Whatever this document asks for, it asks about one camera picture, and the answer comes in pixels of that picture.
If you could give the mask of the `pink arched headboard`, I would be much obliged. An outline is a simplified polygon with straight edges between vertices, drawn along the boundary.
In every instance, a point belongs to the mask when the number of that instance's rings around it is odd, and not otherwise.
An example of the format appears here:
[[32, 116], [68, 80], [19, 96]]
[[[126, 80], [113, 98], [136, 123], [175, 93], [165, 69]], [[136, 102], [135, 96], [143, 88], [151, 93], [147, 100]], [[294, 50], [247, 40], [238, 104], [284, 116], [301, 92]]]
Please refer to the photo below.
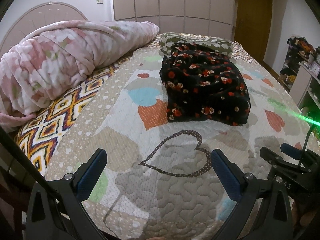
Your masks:
[[55, 22], [86, 19], [79, 9], [67, 3], [48, 2], [37, 5], [20, 16], [4, 35], [1, 40], [1, 55], [36, 29]]

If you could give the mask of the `black floral garment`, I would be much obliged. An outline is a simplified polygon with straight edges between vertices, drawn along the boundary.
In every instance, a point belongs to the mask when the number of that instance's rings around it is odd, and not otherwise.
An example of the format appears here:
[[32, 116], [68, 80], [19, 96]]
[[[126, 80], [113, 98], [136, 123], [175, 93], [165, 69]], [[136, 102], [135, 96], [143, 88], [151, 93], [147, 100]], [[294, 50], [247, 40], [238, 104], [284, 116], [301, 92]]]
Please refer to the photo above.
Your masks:
[[168, 122], [247, 123], [248, 88], [226, 55], [199, 44], [176, 42], [163, 58], [159, 75], [168, 96]]

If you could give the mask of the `cluttered white shelf unit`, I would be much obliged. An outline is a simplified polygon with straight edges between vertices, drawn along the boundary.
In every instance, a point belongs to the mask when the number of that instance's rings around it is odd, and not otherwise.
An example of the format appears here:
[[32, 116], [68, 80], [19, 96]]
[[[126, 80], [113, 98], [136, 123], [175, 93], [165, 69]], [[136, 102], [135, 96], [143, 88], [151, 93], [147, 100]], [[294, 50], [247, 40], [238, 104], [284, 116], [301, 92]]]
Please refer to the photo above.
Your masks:
[[302, 114], [319, 121], [319, 48], [314, 49], [304, 37], [289, 38], [279, 81]]

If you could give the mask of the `patchwork quilted bedspread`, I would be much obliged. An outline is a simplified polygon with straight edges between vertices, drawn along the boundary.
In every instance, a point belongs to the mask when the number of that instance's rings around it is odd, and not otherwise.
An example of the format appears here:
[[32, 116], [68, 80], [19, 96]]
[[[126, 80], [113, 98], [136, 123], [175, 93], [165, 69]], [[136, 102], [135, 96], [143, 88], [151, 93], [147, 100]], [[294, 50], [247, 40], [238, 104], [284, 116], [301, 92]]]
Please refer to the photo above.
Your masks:
[[259, 151], [286, 142], [318, 152], [309, 126], [291, 112], [288, 92], [243, 47], [231, 61], [251, 99], [244, 126], [167, 120], [157, 42], [96, 71], [23, 126], [16, 141], [47, 180], [75, 172], [98, 148], [107, 165], [83, 205], [98, 226], [121, 239], [210, 239], [234, 207], [210, 166], [219, 148], [244, 172], [265, 179]]

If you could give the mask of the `olive bolster pillow white spots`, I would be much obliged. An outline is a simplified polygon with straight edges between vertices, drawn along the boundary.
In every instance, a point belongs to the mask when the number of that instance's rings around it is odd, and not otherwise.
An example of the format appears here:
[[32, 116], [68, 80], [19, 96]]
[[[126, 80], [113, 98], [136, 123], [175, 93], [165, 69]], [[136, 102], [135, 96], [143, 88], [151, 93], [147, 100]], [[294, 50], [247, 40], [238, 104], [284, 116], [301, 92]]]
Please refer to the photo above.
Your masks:
[[170, 55], [174, 43], [199, 44], [226, 56], [231, 56], [233, 52], [233, 42], [220, 37], [167, 32], [159, 38], [159, 46], [164, 54]]

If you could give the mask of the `brown wooden door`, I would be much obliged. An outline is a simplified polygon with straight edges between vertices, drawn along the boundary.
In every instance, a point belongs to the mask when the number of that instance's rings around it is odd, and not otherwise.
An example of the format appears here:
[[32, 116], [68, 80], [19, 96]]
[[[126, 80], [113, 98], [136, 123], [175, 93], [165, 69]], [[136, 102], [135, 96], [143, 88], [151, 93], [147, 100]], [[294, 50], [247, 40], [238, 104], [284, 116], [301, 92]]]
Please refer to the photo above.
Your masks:
[[238, 0], [234, 40], [263, 62], [270, 34], [272, 0]]

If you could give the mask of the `pink floral blanket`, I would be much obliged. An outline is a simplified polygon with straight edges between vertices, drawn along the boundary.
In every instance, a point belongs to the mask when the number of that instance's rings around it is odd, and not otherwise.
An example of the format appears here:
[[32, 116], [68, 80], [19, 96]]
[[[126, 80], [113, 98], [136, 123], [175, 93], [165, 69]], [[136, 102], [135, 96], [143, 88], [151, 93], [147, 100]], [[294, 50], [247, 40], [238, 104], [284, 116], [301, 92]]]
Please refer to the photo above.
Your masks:
[[151, 22], [61, 21], [39, 28], [1, 57], [1, 128], [12, 132], [66, 90], [151, 42]]

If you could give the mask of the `grey panelled wardrobe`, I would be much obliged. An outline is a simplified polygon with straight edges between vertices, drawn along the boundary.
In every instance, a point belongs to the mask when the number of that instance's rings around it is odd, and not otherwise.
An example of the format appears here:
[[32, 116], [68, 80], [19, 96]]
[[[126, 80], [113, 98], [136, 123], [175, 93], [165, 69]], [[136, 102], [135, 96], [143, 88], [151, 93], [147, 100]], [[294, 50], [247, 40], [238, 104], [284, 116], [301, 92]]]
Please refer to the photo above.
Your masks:
[[233, 38], [235, 0], [113, 0], [113, 6], [116, 20], [149, 21], [161, 33]]

